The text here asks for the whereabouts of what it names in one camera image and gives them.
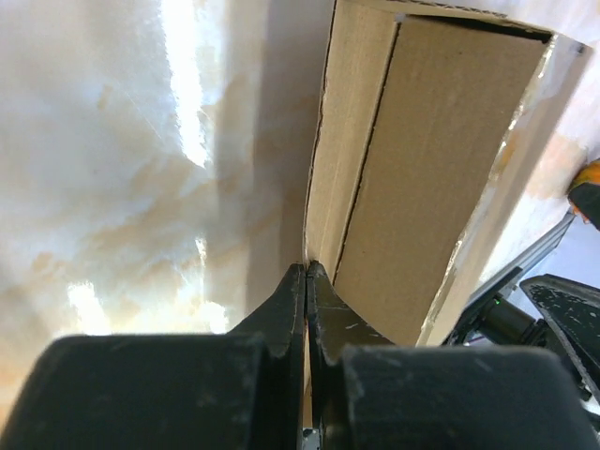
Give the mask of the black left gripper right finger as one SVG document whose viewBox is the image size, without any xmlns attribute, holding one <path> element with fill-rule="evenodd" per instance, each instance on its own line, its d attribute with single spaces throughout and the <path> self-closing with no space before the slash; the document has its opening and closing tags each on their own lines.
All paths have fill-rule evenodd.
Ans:
<svg viewBox="0 0 600 450">
<path fill-rule="evenodd" d="M 317 261 L 307 270 L 307 324 L 313 366 L 349 366 L 396 357 L 398 346 L 383 337 L 335 290 Z"/>
</svg>

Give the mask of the brown cardboard express box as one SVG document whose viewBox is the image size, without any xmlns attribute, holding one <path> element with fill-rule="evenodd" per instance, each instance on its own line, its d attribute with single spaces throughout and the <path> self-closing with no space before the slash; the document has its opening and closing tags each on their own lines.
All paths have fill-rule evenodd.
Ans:
<svg viewBox="0 0 600 450">
<path fill-rule="evenodd" d="M 305 261 L 389 340 L 440 344 L 591 55 L 467 1 L 336 2 Z"/>
</svg>

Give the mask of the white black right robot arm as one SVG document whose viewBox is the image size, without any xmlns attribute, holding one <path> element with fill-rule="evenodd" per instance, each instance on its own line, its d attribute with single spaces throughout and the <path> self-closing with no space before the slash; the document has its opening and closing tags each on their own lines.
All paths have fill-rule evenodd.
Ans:
<svg viewBox="0 0 600 450">
<path fill-rule="evenodd" d="M 496 345 L 530 346 L 559 356 L 584 401 L 599 399 L 599 290 L 554 275 L 519 278 L 516 268 L 475 296 L 442 342 L 478 336 Z"/>
</svg>

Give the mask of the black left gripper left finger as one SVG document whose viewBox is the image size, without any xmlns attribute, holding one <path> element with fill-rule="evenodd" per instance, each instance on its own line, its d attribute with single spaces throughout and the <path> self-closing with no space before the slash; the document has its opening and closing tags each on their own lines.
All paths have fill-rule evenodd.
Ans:
<svg viewBox="0 0 600 450">
<path fill-rule="evenodd" d="M 305 334 L 306 270 L 293 263 L 273 293 L 228 335 L 258 336 L 275 358 L 299 347 L 303 354 Z"/>
</svg>

